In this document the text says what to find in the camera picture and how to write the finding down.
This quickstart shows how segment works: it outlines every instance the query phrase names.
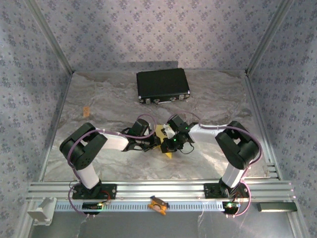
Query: black mounting plate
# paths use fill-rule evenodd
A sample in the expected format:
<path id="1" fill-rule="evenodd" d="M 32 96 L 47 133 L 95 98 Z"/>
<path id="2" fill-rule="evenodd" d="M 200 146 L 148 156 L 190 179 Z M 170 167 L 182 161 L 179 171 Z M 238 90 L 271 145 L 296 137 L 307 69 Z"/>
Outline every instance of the black mounting plate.
<path id="1" fill-rule="evenodd" d="M 214 183 L 205 183 L 204 184 L 204 192 L 205 192 L 205 198 L 224 198 L 220 191 L 220 185 L 218 182 Z M 248 192 L 246 191 L 246 187 L 243 183 L 240 183 L 239 186 L 236 189 L 236 192 L 233 193 L 230 197 L 225 197 L 232 199 L 235 197 L 235 195 L 238 194 L 238 198 L 244 197 L 247 198 L 249 197 Z"/>
<path id="2" fill-rule="evenodd" d="M 114 200 L 117 193 L 117 185 L 112 183 L 101 184 L 100 192 L 94 198 L 92 198 L 91 195 L 87 193 L 87 190 L 83 184 L 79 184 L 75 186 L 74 191 L 76 191 L 73 193 L 73 196 L 72 196 L 74 200 L 75 199 L 107 200 L 108 194 L 110 195 L 110 199 Z"/>

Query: yellow object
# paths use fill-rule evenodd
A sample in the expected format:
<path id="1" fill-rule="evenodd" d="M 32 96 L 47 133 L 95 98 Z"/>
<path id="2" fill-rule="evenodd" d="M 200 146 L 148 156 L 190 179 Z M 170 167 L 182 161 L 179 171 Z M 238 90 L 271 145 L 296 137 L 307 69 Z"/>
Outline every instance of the yellow object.
<path id="1" fill-rule="evenodd" d="M 159 198 L 156 198 L 155 196 L 152 196 L 151 199 L 152 199 L 152 202 L 151 204 L 148 205 L 148 207 L 165 216 L 166 215 L 165 211 L 167 210 L 167 208 L 169 208 L 169 204 Z"/>
<path id="2" fill-rule="evenodd" d="M 163 129 L 163 125 L 157 125 L 157 129 L 155 130 L 155 133 L 157 134 L 157 137 L 160 138 L 160 141 L 163 142 L 163 139 L 164 138 L 167 138 L 166 135 L 163 134 L 163 132 L 161 131 Z M 172 158 L 172 153 L 168 152 L 168 153 L 165 153 L 165 155 L 168 157 L 168 158 Z"/>
<path id="3" fill-rule="evenodd" d="M 86 118 L 86 117 L 89 117 L 89 114 L 90 114 L 90 108 L 89 107 L 84 107 L 83 116 Z"/>

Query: patterned wallpaper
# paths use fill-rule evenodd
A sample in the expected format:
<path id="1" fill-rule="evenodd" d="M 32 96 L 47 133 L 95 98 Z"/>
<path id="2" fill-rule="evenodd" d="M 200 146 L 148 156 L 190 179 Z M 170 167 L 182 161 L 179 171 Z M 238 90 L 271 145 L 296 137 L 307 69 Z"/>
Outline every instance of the patterned wallpaper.
<path id="1" fill-rule="evenodd" d="M 317 237 L 317 2 L 296 0 L 252 76 L 285 179 Z"/>
<path id="2" fill-rule="evenodd" d="M 280 0 L 37 2 L 73 70 L 101 71 L 245 69 Z"/>
<path id="3" fill-rule="evenodd" d="M 12 237 L 39 177 L 68 81 L 24 2 L 0 1 L 0 237 Z"/>

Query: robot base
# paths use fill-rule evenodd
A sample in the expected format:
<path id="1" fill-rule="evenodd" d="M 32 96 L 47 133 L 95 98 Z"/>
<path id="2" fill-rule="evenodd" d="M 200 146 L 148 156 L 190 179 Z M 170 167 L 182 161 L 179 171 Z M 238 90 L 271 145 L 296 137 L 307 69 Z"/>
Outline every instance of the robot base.
<path id="1" fill-rule="evenodd" d="M 236 195 L 239 195 L 240 198 L 248 198 L 249 194 L 247 188 L 244 184 L 239 183 L 234 188 L 226 187 L 222 182 L 221 179 L 217 183 L 205 183 L 204 184 L 205 190 L 205 198 L 229 198 L 233 199 Z"/>
<path id="2" fill-rule="evenodd" d="M 92 189 L 87 189 L 83 184 L 75 186 L 72 198 L 81 200 L 107 200 L 108 196 L 110 196 L 110 199 L 114 200 L 116 192 L 116 184 L 102 184 L 101 181 L 99 181 Z"/>

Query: white plastic bracket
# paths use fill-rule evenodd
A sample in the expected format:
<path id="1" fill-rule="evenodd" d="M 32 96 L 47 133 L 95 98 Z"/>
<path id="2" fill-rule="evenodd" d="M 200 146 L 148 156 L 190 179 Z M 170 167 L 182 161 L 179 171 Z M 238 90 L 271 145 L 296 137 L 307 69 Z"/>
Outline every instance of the white plastic bracket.
<path id="1" fill-rule="evenodd" d="M 164 129 L 164 132 L 166 133 L 166 136 L 168 139 L 173 138 L 173 136 L 175 135 L 175 132 L 173 131 L 173 129 L 169 125 L 164 124 L 163 129 Z"/>
<path id="2" fill-rule="evenodd" d="M 42 203 L 35 209 L 28 211 L 34 219 L 34 226 L 49 226 L 52 223 L 57 198 L 43 197 Z"/>

